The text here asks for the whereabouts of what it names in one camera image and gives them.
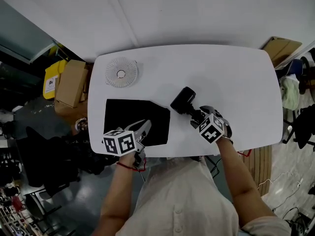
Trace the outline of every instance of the white shirt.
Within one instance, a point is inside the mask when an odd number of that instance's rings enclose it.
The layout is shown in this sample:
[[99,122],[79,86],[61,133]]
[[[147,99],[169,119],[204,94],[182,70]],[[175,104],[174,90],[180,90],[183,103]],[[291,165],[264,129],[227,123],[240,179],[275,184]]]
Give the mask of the white shirt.
[[[278,217],[249,222],[251,235],[289,236]],[[217,189],[205,161],[173,158],[151,168],[134,214],[117,236],[232,236],[240,232],[233,204]]]

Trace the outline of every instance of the person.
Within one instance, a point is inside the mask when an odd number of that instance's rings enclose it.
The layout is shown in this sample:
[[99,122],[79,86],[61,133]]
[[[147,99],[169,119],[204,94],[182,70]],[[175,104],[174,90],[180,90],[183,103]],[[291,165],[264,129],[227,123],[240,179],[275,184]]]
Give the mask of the person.
[[[152,167],[131,217],[132,170],[117,165],[93,236],[289,236],[287,222],[262,201],[232,142],[217,141],[233,204],[217,189],[210,171],[190,158]],[[132,167],[134,155],[119,159]]]

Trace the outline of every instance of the gray floor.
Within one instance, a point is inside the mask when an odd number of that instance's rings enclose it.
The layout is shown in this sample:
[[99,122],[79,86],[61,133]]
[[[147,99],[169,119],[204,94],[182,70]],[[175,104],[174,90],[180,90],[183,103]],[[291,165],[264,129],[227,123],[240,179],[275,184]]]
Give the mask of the gray floor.
[[[314,102],[307,93],[300,98],[299,108],[312,105]],[[287,120],[292,118],[291,113],[284,113]],[[16,115],[16,136],[23,138],[26,136],[25,127],[30,126],[37,132],[49,139],[53,136],[62,136],[70,132],[70,127],[54,112],[53,102],[47,101],[42,97],[30,102],[24,108],[20,109]],[[211,156],[214,161],[220,157]],[[230,199],[230,194],[224,179],[222,163],[218,164],[220,174],[214,179],[219,191]],[[61,235],[76,229],[75,235],[89,235],[97,224],[99,209],[103,197],[105,196],[112,178],[115,166],[107,167],[100,175],[90,175],[85,172],[81,174],[80,182],[73,182],[70,187],[57,193],[49,200],[43,201],[43,205],[48,210],[52,207],[61,205],[62,208],[52,216],[52,223],[57,227],[64,226]],[[284,214],[293,207],[306,216],[312,218],[315,205],[315,197],[308,195],[310,186],[315,181],[315,157],[313,156],[313,146],[306,145],[299,149],[297,144],[291,141],[284,145],[282,143],[273,145],[273,168],[271,174],[270,191],[263,197],[263,200],[270,208],[275,208],[275,214],[283,217]],[[139,173],[134,173],[132,205],[135,206],[137,196],[143,184]],[[22,194],[35,191],[24,185]],[[285,217],[291,219],[296,215],[296,210],[292,210]]]
[[[27,126],[35,129],[46,139],[54,136],[64,136],[70,133],[70,127],[59,118],[54,111],[53,101],[47,101],[43,97],[29,102],[25,107],[18,110],[15,115],[17,139],[26,137],[25,128]],[[217,162],[220,157],[211,156],[212,160]],[[215,177],[215,183],[223,195],[230,199],[230,194],[224,179],[222,163],[218,164],[220,174]],[[57,227],[64,227],[61,235],[76,230],[75,235],[90,235],[98,222],[102,200],[109,188],[112,174],[115,166],[105,168],[98,176],[85,172],[81,173],[81,181],[73,182],[70,187],[57,193],[49,200],[42,200],[46,210],[61,205],[62,208],[54,213],[51,223]],[[36,191],[39,188],[33,188],[27,185],[27,178],[23,175],[23,188],[21,194]],[[143,180],[139,173],[134,173],[133,192],[132,192],[132,210],[135,207],[139,191],[142,187]]]

